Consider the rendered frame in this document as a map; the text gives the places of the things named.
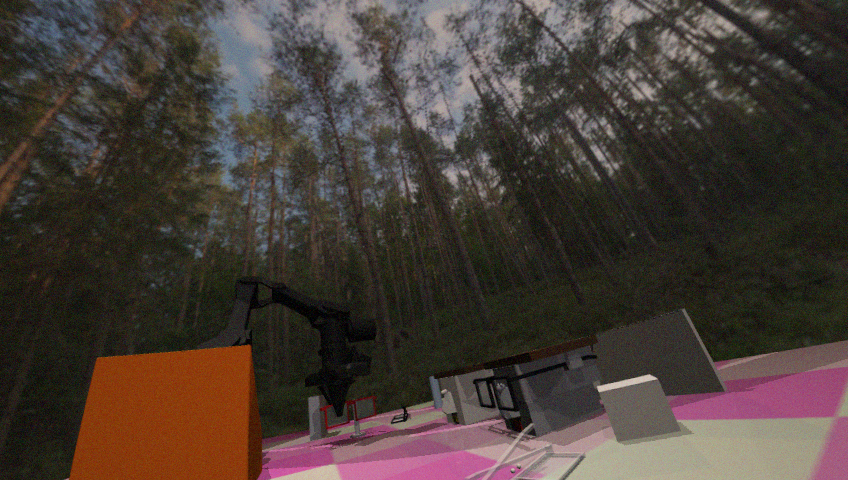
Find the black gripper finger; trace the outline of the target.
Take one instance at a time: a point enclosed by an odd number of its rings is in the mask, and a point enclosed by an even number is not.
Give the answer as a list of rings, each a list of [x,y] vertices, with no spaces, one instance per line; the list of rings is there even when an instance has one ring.
[[[347,398],[346,394],[347,394],[349,387],[354,382],[356,382],[356,380],[340,381],[340,382],[336,382],[336,383],[332,383],[332,384],[326,384],[326,386],[329,390],[329,393],[330,393],[332,403],[333,403],[337,417],[343,416],[342,413],[343,413],[345,401],[346,401],[346,398]]]
[[[325,397],[325,399],[326,399],[326,401],[328,402],[328,404],[329,404],[329,405],[332,405],[332,404],[333,404],[333,403],[332,403],[332,399],[331,399],[331,396],[330,396],[330,393],[329,393],[329,390],[328,390],[327,386],[326,386],[326,385],[321,385],[321,386],[318,386],[318,387],[317,387],[317,389],[319,389],[319,390],[322,392],[322,394],[323,394],[323,396]]]

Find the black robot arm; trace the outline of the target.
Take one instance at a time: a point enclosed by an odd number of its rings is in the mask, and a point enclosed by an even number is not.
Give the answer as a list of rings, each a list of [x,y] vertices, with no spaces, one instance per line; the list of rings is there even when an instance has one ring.
[[[339,341],[346,342],[345,336],[350,343],[376,338],[377,327],[374,318],[351,319],[350,310],[335,302],[316,301],[286,287],[284,283],[276,283],[262,276],[243,276],[235,282],[236,300],[227,329],[221,330],[215,338],[197,345],[197,350],[252,346],[252,329],[247,330],[251,309],[260,309],[270,303],[281,304],[305,316],[312,328],[321,331],[321,346]],[[272,297],[258,300],[258,283],[272,289]],[[371,363],[371,357],[357,352],[356,346],[352,346],[351,351],[346,353],[347,363]]]

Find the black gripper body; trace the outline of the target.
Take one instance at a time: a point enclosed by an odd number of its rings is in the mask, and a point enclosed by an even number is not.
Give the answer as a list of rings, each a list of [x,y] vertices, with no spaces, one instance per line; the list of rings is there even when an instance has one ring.
[[[351,381],[353,376],[370,375],[371,366],[367,362],[347,363],[347,351],[350,351],[350,346],[346,346],[344,341],[322,345],[318,351],[318,356],[322,355],[322,369],[306,377],[305,387]]]

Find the red glasses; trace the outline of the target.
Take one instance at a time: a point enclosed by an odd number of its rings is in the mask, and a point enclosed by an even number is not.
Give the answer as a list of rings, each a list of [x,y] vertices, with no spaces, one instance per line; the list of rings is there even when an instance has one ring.
[[[326,429],[332,429],[337,426],[342,426],[350,423],[349,420],[349,405],[354,404],[356,421],[367,419],[376,415],[375,400],[377,396],[365,397],[357,400],[345,401],[343,416],[337,417],[333,404],[320,408],[320,411],[325,410],[325,426]]]

